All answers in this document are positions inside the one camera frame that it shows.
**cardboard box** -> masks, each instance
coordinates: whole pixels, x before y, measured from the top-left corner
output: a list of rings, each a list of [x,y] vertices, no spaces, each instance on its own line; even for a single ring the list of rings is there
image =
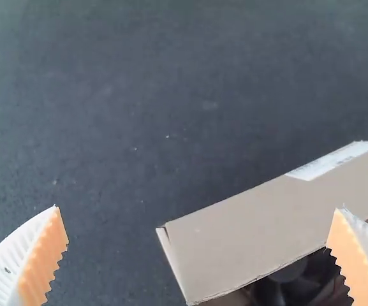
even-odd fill
[[[156,231],[187,304],[196,305],[323,247],[334,210],[343,205],[368,220],[368,142],[353,142]]]

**gray asphalt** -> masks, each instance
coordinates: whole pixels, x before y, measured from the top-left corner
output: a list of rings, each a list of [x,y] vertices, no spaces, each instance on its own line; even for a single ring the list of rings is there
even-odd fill
[[[156,226],[361,139],[368,1],[0,0],[0,240],[60,206],[49,305],[184,305]]]

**white sticker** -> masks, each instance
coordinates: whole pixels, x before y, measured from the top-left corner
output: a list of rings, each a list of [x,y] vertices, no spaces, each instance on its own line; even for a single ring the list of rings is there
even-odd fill
[[[305,164],[289,173],[288,177],[294,177],[299,180],[314,180],[338,166],[351,161],[368,152],[368,142],[353,142],[339,150],[331,152],[328,155],[320,157],[311,163]]]

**dark object inside box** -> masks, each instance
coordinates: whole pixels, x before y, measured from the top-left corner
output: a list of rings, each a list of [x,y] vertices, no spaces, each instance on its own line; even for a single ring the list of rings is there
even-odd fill
[[[330,250],[322,248],[250,285],[252,306],[349,306]]]

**corrugated cardboard edge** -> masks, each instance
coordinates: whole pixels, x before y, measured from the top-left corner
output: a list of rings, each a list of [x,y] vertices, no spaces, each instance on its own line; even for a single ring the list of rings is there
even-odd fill
[[[181,289],[181,292],[184,295],[185,300],[187,300],[186,295],[185,295],[185,291],[184,291],[184,287],[183,287],[182,282],[181,282],[181,276],[180,276],[180,273],[179,273],[178,264],[177,264],[177,261],[175,260],[175,256],[173,255],[173,250],[172,250],[172,246],[171,246],[171,243],[170,243],[170,238],[168,237],[168,233],[166,232],[165,226],[162,226],[160,228],[156,228],[156,233],[157,233],[159,241],[161,242],[161,246],[163,247],[165,256],[166,256],[168,262],[170,263],[172,272],[173,272],[175,278],[177,279],[179,288]]]
[[[325,246],[326,244],[326,238],[324,239],[324,241],[322,241],[322,243],[320,243],[315,249],[312,249],[312,250],[307,250],[304,254],[300,255],[299,257],[289,261],[289,262],[286,262],[286,263],[283,263],[283,264],[280,264],[278,266],[276,266],[274,269],[272,269],[271,271],[268,271],[267,273],[265,274],[262,274],[262,275],[257,275],[255,276],[254,278],[250,279],[250,280],[247,280],[247,281],[244,281],[244,282],[241,282],[240,284],[237,284],[236,286],[232,287],[232,288],[229,288],[225,291],[222,291],[220,293],[217,293],[215,295],[210,295],[210,296],[206,296],[205,298],[203,298],[202,300],[199,300],[199,301],[191,301],[191,300],[188,300],[187,299],[187,295],[185,294],[185,291],[184,291],[184,286],[182,285],[182,279],[181,279],[181,276],[180,276],[180,272],[179,272],[179,267],[178,267],[178,262],[176,261],[175,259],[175,256],[173,255],[173,247],[171,246],[171,243],[170,243],[170,239],[168,237],[168,232],[165,228],[165,226],[162,226],[162,227],[159,227],[159,228],[156,228],[156,233],[158,235],[158,238],[159,238],[159,241],[161,242],[161,246],[164,250],[164,253],[166,255],[166,258],[171,266],[171,269],[172,269],[172,272],[175,276],[175,278],[177,279],[177,282],[178,282],[178,285],[180,287],[180,290],[182,292],[182,295],[184,296],[185,298],[185,301],[187,303],[187,305],[189,306],[194,306],[194,305],[198,305],[198,304],[201,304],[203,302],[207,302],[209,300],[212,300],[212,299],[215,299],[215,298],[220,298],[224,295],[227,295],[229,293],[232,293],[236,290],[239,290],[240,288],[243,288],[247,285],[250,285],[262,278],[264,278],[265,276],[271,274],[271,273],[274,273],[292,263],[294,263],[295,261],[321,249],[322,247]]]

